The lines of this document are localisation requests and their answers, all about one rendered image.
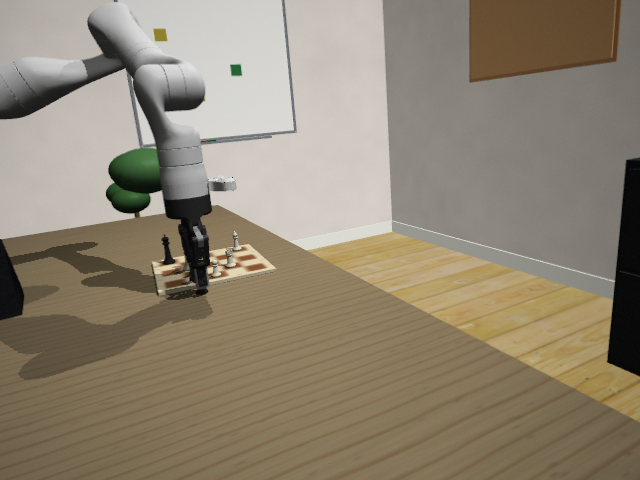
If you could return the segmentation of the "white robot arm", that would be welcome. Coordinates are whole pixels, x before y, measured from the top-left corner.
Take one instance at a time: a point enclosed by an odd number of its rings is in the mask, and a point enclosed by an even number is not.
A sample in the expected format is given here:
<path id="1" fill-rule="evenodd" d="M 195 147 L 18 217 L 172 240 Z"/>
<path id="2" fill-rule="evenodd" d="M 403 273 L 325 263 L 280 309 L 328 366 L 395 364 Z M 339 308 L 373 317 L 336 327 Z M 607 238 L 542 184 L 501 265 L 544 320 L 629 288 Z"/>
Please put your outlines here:
<path id="1" fill-rule="evenodd" d="M 207 178 L 197 129 L 173 124 L 165 114 L 201 105 L 205 84 L 199 71 L 163 52 L 123 3 L 96 8 L 87 24 L 104 54 L 84 60 L 25 57 L 0 68 L 0 120 L 28 116 L 91 82 L 126 69 L 155 140 L 163 199 L 236 190 L 234 178 Z"/>

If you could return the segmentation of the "brown and cream chessboard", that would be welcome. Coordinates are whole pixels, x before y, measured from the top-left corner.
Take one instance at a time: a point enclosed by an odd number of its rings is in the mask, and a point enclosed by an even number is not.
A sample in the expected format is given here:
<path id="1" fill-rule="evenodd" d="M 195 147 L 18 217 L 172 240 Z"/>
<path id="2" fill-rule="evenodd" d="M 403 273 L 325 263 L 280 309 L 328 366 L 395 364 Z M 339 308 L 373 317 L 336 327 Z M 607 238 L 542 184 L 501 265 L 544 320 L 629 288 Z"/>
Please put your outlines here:
<path id="1" fill-rule="evenodd" d="M 207 266 L 210 285 L 243 279 L 247 277 L 276 272 L 276 268 L 259 254 L 249 244 L 240 245 L 239 251 L 233 251 L 235 267 L 227 268 L 227 256 L 225 250 L 233 247 L 209 251 L 210 265 Z M 153 261 L 153 268 L 159 296 L 180 291 L 195 289 L 196 284 L 189 280 L 190 271 L 183 271 L 185 256 L 173 258 L 175 263 L 164 265 L 164 260 Z M 217 260 L 217 268 L 221 273 L 219 277 L 212 277 L 212 260 Z"/>

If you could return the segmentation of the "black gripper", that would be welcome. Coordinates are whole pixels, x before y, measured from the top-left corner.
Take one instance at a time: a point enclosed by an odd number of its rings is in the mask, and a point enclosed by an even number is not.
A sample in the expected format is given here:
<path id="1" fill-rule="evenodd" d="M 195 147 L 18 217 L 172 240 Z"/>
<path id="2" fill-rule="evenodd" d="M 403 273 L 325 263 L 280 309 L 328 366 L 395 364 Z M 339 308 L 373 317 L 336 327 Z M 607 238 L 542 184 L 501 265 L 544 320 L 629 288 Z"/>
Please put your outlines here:
<path id="1" fill-rule="evenodd" d="M 196 282 L 198 290 L 209 288 L 210 283 L 207 270 L 207 266 L 210 265 L 209 237 L 205 225 L 201 223 L 200 217 L 212 211 L 210 193 L 195 198 L 163 200 L 166 216 L 170 219 L 181 219 L 178 230 L 181 236 L 184 255 L 187 256 L 186 260 L 190 262 L 189 268 L 192 282 Z"/>

